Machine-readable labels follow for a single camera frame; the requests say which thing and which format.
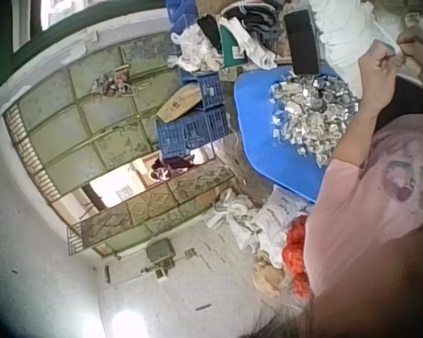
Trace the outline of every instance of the pink shirt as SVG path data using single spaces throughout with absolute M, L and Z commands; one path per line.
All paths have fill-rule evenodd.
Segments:
M 320 295 L 364 253 L 423 223 L 423 115 L 376 133 L 363 166 L 333 160 L 306 223 L 304 262 Z

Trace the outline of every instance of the blue crate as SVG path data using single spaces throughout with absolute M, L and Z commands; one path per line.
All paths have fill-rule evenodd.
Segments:
M 197 16 L 191 14 L 183 14 L 179 19 L 172 25 L 171 33 L 176 33 L 177 35 L 182 35 L 186 27 L 194 25 L 197 21 Z M 173 55 L 181 56 L 182 50 L 178 44 L 174 44 Z
M 197 22 L 197 16 L 192 14 L 183 14 L 172 24 L 171 33 L 181 35 L 186 27 L 190 27 Z
M 164 158 L 186 156 L 192 150 L 231 133 L 226 109 L 193 111 L 171 123 L 157 119 L 159 147 Z
M 193 74 L 183 70 L 182 68 L 178 69 L 178 74 L 180 76 L 180 81 L 185 85 L 196 80 L 196 77 Z
M 183 14 L 199 17 L 196 0 L 166 0 L 166 9 L 170 23 L 176 23 Z
M 195 79 L 183 80 L 184 85 L 191 82 L 199 84 L 202 94 L 202 102 L 197 106 L 197 109 L 206 111 L 224 103 L 224 90 L 217 73 L 197 75 Z
M 210 141 L 216 141 L 231 133 L 227 121 L 226 108 L 217 106 L 209 111 L 205 111 L 207 127 L 209 128 Z

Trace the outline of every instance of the concrete floor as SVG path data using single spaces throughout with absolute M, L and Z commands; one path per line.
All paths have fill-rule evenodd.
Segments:
M 233 82 L 223 82 L 226 95 L 226 110 L 231 115 L 234 133 L 214 142 L 216 155 L 235 174 L 233 187 L 246 194 L 257 206 L 262 206 L 273 191 L 273 183 L 257 173 L 249 164 L 243 149 L 238 127 L 238 116 L 233 100 Z

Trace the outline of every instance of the black phone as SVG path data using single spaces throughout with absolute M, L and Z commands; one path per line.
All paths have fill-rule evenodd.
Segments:
M 318 75 L 320 57 L 318 41 L 309 10 L 289 13 L 284 17 L 290 44 L 293 71 L 296 75 Z

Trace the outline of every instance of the white cloth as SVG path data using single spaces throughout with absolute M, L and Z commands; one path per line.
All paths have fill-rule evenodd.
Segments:
M 256 254 L 259 248 L 258 229 L 252 223 L 258 209 L 246 195 L 237 195 L 231 188 L 220 196 L 218 202 L 203 217 L 203 221 L 210 229 L 218 229 L 222 225 L 229 225 L 235 235 L 240 250 L 246 247 Z
M 282 250 L 287 244 L 287 234 L 294 219 L 307 215 L 311 206 L 302 197 L 274 186 L 274 191 L 253 223 L 262 231 L 259 233 L 260 250 L 269 254 L 271 264 L 283 267 Z
M 276 54 L 265 49 L 258 41 L 254 40 L 249 33 L 243 28 L 237 18 L 227 20 L 222 17 L 219 19 L 219 24 L 227 28 L 236 38 L 241 51 L 245 51 L 247 57 L 251 59 L 259 68 L 273 69 L 277 68 L 274 60 Z
M 168 64 L 178 65 L 187 72 L 214 71 L 217 72 L 223 65 L 223 56 L 213 47 L 210 40 L 196 23 L 185 28 L 182 35 L 171 34 L 174 44 L 180 45 L 182 56 L 169 56 Z
M 309 0 L 309 3 L 322 32 L 320 40 L 325 46 L 328 64 L 348 83 L 355 96 L 362 97 L 358 60 L 375 39 L 397 51 L 397 22 L 393 29 L 392 26 L 382 28 L 375 21 L 373 5 L 369 2 L 361 4 L 360 0 Z

